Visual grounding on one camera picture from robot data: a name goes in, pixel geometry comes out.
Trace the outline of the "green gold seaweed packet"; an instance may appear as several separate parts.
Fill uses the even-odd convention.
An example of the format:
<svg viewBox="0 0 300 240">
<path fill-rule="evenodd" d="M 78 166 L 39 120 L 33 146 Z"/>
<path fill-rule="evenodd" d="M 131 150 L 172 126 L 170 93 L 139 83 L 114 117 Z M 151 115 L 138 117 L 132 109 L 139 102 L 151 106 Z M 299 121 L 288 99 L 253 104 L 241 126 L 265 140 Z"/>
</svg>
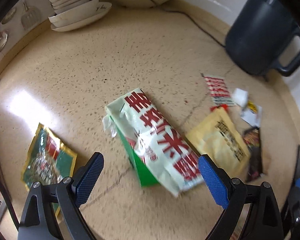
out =
<svg viewBox="0 0 300 240">
<path fill-rule="evenodd" d="M 21 181 L 27 190 L 36 181 L 43 185 L 59 183 L 71 177 L 77 153 L 66 146 L 47 126 L 39 123 L 21 172 Z"/>
</svg>

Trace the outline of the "yellow snack packet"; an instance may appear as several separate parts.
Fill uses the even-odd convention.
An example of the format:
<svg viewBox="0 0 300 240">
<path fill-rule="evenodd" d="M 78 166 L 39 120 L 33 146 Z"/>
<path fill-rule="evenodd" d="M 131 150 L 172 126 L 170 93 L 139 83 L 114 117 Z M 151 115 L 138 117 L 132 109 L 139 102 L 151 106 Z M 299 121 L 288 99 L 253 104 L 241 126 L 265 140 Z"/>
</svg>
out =
<svg viewBox="0 0 300 240">
<path fill-rule="evenodd" d="M 250 152 L 225 109 L 215 109 L 186 138 L 197 152 L 207 154 L 230 177 L 244 177 Z"/>
</svg>

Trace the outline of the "small white creamer cup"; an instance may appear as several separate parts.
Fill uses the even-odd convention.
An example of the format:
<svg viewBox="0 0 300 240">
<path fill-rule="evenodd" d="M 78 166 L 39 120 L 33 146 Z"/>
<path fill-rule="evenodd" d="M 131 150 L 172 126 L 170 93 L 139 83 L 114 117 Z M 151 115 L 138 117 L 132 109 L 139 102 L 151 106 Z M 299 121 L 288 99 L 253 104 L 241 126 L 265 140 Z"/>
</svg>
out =
<svg viewBox="0 0 300 240">
<path fill-rule="evenodd" d="M 232 100 L 241 108 L 245 108 L 248 104 L 248 92 L 240 88 L 236 88 L 232 94 Z"/>
</svg>

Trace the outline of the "black electric kettle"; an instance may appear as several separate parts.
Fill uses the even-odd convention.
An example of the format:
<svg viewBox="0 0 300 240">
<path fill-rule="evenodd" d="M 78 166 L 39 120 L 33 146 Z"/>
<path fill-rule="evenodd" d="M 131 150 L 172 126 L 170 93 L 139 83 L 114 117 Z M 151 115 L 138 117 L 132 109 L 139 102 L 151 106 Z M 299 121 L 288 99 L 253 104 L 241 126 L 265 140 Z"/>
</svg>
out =
<svg viewBox="0 0 300 240">
<path fill-rule="evenodd" d="M 300 67 L 300 51 L 286 66 L 279 57 L 296 36 L 300 27 L 278 0 L 247 0 L 226 35 L 225 50 L 250 75 L 274 69 L 288 77 Z"/>
</svg>

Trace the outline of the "red checkered sauce sachet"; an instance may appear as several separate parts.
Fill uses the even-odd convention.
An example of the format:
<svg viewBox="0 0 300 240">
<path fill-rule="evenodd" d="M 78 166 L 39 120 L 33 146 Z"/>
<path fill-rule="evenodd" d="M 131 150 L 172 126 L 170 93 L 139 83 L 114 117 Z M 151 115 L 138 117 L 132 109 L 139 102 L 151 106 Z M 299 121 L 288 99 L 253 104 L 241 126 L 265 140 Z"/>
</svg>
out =
<svg viewBox="0 0 300 240">
<path fill-rule="evenodd" d="M 201 74 L 201 76 L 206 82 L 209 95 L 216 106 L 235 105 L 223 77 L 204 74 Z"/>
</svg>

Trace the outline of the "white red rice bag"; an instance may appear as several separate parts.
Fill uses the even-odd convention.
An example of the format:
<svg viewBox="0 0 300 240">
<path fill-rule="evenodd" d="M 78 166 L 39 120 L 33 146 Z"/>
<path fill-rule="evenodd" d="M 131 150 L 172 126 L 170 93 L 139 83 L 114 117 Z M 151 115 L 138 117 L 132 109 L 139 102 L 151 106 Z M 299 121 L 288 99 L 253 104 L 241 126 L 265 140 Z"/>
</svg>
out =
<svg viewBox="0 0 300 240">
<path fill-rule="evenodd" d="M 120 137 L 142 187 L 161 184 L 177 197 L 203 182 L 197 155 L 141 89 L 105 111 L 104 130 Z"/>
</svg>

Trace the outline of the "stack of white bowls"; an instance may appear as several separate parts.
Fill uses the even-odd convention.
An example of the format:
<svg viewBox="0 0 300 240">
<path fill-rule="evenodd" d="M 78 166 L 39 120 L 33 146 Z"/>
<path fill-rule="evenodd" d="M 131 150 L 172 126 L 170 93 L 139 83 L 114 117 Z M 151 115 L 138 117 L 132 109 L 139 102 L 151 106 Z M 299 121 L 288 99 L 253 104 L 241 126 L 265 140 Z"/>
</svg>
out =
<svg viewBox="0 0 300 240">
<path fill-rule="evenodd" d="M 99 0 L 49 0 L 54 14 L 48 19 L 51 29 L 66 32 L 94 23 L 111 10 L 110 2 Z"/>
</svg>

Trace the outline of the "white yellow sauce sachet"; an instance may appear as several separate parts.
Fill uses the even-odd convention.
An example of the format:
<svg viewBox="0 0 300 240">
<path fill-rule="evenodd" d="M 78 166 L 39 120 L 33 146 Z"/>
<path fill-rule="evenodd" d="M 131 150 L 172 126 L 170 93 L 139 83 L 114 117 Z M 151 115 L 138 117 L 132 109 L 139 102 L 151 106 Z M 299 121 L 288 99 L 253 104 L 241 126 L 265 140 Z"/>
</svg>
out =
<svg viewBox="0 0 300 240">
<path fill-rule="evenodd" d="M 249 100 L 246 107 L 242 109 L 240 117 L 251 127 L 260 127 L 262 107 Z"/>
</svg>

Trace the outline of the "hanging slotted spatula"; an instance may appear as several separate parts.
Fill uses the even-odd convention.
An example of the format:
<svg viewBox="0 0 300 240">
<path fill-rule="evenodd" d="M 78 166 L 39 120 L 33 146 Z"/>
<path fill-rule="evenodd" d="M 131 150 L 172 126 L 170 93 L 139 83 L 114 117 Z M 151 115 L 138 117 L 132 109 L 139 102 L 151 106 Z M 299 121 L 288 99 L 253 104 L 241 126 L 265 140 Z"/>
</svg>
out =
<svg viewBox="0 0 300 240">
<path fill-rule="evenodd" d="M 26 0 L 22 1 L 24 6 L 24 13 L 21 16 L 21 24 L 24 30 L 30 30 L 41 22 L 42 15 L 37 7 L 28 6 Z"/>
</svg>

